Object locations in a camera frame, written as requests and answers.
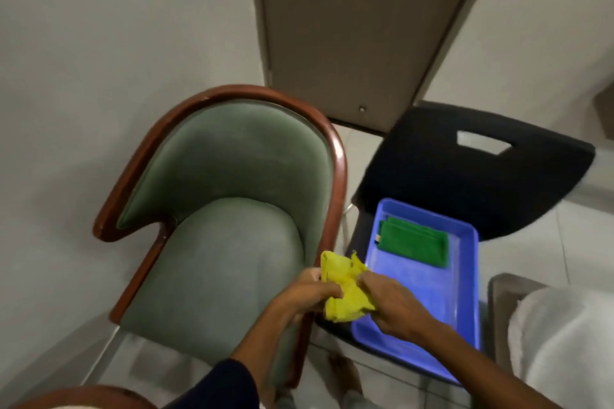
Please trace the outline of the dark blue sleeve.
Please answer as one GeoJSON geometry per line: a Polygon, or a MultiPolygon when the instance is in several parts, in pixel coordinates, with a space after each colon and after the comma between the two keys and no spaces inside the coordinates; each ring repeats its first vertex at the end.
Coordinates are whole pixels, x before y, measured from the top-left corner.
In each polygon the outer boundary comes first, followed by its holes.
{"type": "Polygon", "coordinates": [[[225,359],[163,409],[260,409],[260,399],[244,364],[225,359]]]}

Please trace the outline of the green folded cloth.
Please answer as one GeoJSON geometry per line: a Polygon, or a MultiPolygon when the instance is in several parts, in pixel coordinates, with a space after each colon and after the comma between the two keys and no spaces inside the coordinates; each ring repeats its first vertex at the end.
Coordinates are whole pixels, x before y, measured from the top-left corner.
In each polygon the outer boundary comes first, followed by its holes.
{"type": "Polygon", "coordinates": [[[436,268],[449,266],[449,236],[446,232],[388,217],[379,223],[378,248],[401,258],[436,268]]]}

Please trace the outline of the person's right hand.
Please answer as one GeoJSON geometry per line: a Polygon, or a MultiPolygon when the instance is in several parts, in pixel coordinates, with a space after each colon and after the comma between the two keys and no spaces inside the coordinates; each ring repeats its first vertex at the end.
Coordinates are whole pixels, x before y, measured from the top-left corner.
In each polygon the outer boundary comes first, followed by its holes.
{"type": "Polygon", "coordinates": [[[385,301],[373,303],[376,310],[371,312],[371,317],[382,333],[405,342],[424,343],[434,318],[409,289],[390,278],[385,301]]]}

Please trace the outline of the yellow cloth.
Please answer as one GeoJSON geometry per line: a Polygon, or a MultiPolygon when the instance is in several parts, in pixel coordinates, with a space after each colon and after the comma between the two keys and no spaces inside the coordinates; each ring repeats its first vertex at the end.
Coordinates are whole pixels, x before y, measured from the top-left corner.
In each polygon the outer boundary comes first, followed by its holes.
{"type": "Polygon", "coordinates": [[[358,277],[368,271],[358,258],[356,251],[347,258],[333,251],[320,255],[320,278],[323,282],[334,282],[342,290],[341,298],[329,298],[324,305],[326,320],[351,322],[376,310],[371,296],[357,283],[358,277]]]}

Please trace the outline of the black plastic chair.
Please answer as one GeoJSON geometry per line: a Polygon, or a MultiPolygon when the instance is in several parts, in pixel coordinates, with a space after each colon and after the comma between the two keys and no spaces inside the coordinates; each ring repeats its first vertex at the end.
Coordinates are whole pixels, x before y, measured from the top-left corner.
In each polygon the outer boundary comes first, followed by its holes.
{"type": "Polygon", "coordinates": [[[384,137],[351,204],[343,253],[365,262],[374,215],[391,198],[471,224],[480,242],[551,211],[594,164],[593,144],[497,114],[442,103],[407,109],[384,137]]]}

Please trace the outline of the person's left hand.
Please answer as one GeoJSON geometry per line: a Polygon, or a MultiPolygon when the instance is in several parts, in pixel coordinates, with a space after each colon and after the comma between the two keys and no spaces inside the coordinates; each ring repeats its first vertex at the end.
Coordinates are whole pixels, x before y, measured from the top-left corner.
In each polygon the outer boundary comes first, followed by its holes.
{"type": "Polygon", "coordinates": [[[322,280],[321,274],[320,267],[305,269],[272,301],[272,309],[283,325],[322,309],[324,304],[318,304],[318,285],[339,284],[322,280]]]}

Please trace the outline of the person's bare foot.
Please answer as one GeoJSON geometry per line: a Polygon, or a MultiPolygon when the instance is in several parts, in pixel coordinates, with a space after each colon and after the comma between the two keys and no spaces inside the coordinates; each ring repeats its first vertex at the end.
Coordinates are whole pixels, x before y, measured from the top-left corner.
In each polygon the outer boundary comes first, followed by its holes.
{"type": "Polygon", "coordinates": [[[341,402],[345,396],[364,396],[358,370],[347,357],[339,353],[330,353],[328,363],[334,376],[334,395],[341,402]]]}

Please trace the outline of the person's left forearm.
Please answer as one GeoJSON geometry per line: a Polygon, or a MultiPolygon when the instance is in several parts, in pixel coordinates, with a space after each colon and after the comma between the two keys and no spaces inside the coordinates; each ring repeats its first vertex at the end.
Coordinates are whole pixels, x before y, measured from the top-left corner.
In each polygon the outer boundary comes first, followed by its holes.
{"type": "Polygon", "coordinates": [[[270,382],[270,374],[280,341],[294,316],[290,305],[274,299],[231,354],[231,359],[241,362],[252,376],[265,409],[274,408],[276,389],[270,382]]]}

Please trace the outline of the blue plastic tray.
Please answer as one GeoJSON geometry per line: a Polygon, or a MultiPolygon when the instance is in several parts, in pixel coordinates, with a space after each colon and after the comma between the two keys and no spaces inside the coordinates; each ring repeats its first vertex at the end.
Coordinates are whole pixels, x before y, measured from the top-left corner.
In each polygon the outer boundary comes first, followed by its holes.
{"type": "MultiPolygon", "coordinates": [[[[366,266],[410,289],[434,318],[448,324],[472,347],[480,349],[479,239],[466,222],[391,198],[380,201],[366,251],[366,266]],[[450,239],[445,268],[428,266],[381,250],[375,242],[380,222],[392,216],[445,232],[450,239]]],[[[407,366],[442,382],[460,386],[437,359],[419,346],[383,334],[370,316],[351,322],[353,339],[367,352],[407,366]]]]}

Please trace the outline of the brown wooden chair rim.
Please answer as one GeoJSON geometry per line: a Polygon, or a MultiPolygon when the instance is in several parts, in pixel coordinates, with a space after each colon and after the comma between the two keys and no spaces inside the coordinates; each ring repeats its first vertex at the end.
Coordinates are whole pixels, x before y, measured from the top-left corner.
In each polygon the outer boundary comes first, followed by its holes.
{"type": "Polygon", "coordinates": [[[119,386],[96,384],[52,390],[11,409],[158,409],[144,396],[119,386]]]}

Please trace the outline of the person's right forearm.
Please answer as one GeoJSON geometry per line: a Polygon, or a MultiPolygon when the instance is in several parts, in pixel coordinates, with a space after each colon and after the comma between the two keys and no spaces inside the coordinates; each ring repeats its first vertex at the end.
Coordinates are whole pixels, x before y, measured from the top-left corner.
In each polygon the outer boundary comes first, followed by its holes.
{"type": "Polygon", "coordinates": [[[410,329],[408,336],[437,359],[487,409],[562,409],[437,320],[420,322],[418,327],[410,329]]]}

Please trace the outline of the brown door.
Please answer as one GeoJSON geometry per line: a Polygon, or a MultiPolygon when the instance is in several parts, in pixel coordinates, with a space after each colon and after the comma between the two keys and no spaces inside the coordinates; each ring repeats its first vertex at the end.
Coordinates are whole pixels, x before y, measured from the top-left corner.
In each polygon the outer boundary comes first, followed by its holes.
{"type": "Polygon", "coordinates": [[[336,124],[385,135],[426,88],[474,1],[254,0],[265,84],[336,124]]]}

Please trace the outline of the white towel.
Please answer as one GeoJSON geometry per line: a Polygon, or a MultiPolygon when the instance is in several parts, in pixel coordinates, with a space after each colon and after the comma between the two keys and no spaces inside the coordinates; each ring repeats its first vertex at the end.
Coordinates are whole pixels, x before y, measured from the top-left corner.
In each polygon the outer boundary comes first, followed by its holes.
{"type": "Polygon", "coordinates": [[[508,325],[512,373],[564,409],[614,409],[614,293],[543,288],[508,325]]]}

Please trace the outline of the brown furniture piece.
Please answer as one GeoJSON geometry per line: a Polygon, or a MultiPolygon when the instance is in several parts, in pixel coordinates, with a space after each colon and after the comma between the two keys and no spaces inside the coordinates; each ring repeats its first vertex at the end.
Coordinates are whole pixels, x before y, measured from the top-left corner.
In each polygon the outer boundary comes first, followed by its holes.
{"type": "Polygon", "coordinates": [[[594,107],[606,139],[614,141],[614,82],[594,97],[594,107]]]}

